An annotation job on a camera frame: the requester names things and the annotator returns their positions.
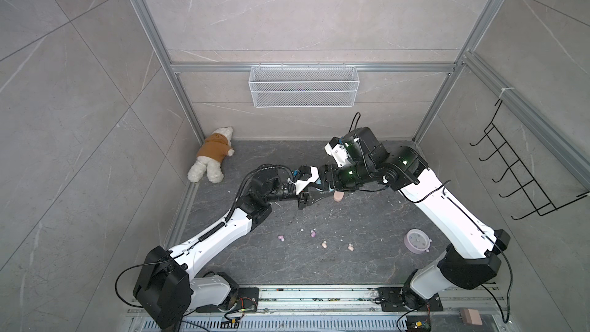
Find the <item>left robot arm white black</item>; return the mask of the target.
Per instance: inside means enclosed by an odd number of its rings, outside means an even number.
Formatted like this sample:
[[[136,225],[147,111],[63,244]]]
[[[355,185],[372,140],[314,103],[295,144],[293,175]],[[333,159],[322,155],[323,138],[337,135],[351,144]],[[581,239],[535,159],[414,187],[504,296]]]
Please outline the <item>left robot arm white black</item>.
[[[238,285],[227,275],[199,278],[201,269],[237,239],[262,224],[272,202],[296,200],[299,208],[335,189],[332,165],[263,164],[241,182],[230,210],[193,238],[169,250],[158,246],[139,265],[133,295],[140,306],[165,330],[179,324],[190,310],[231,305]]]

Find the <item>peach earbud charging case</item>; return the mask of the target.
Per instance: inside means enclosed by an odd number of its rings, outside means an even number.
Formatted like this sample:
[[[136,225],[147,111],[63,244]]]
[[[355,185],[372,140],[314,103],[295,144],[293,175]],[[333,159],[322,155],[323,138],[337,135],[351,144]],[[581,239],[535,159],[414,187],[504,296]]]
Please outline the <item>peach earbud charging case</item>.
[[[340,201],[343,200],[343,198],[344,198],[344,193],[343,192],[338,192],[338,191],[333,192],[333,199],[334,199],[334,201],[340,202]]]

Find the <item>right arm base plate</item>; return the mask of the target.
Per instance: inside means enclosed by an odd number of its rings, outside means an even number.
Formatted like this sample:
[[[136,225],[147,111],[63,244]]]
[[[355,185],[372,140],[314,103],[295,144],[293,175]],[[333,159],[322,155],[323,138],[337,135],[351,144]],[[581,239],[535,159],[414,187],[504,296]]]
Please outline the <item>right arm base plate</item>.
[[[403,287],[378,287],[374,302],[381,306],[382,311],[443,311],[438,294],[430,299],[423,299],[412,290]]]

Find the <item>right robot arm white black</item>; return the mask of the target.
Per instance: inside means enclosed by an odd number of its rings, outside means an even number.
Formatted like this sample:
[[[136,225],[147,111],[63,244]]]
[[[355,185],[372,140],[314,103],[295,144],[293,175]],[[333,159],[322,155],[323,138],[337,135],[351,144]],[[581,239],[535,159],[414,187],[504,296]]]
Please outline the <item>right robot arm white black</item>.
[[[416,205],[450,241],[435,261],[406,280],[400,298],[408,309],[420,309],[449,287],[473,290],[498,275],[509,234],[470,213],[416,150],[401,145],[389,152],[368,127],[334,137],[324,149],[335,163],[313,169],[318,190],[354,192],[379,182]]]

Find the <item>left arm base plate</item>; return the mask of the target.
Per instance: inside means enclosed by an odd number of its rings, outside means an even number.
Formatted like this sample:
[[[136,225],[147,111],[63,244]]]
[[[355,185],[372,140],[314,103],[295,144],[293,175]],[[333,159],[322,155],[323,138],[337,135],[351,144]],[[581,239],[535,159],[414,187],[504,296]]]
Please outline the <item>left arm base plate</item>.
[[[230,295],[219,305],[205,305],[198,307],[197,313],[227,313],[229,310],[238,311],[244,307],[247,310],[258,309],[260,289],[258,287],[241,287],[238,291],[230,292]]]

